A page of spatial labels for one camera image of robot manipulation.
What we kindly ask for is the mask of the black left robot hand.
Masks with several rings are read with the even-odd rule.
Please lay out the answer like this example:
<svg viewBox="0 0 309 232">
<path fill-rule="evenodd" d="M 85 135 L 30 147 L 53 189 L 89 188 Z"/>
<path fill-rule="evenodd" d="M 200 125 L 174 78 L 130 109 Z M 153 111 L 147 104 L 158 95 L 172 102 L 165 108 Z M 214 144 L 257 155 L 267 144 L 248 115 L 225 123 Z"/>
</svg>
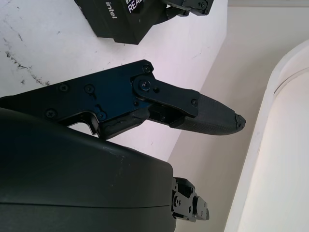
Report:
<svg viewBox="0 0 309 232">
<path fill-rule="evenodd" d="M 208 15 L 213 0 L 163 0 L 168 6 L 166 9 L 168 19 L 175 16 L 186 17 L 190 13 L 197 16 Z"/>
</svg>

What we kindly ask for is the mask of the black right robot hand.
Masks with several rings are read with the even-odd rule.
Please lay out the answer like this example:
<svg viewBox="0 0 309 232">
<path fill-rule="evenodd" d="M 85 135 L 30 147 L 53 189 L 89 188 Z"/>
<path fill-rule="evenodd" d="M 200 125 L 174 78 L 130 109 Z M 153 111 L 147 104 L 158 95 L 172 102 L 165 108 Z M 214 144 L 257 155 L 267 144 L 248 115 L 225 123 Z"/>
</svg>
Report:
<svg viewBox="0 0 309 232">
<path fill-rule="evenodd" d="M 144 121 L 209 135 L 246 120 L 153 75 L 146 60 L 0 100 L 3 232 L 172 232 L 210 217 L 172 166 L 110 139 Z"/>
</svg>

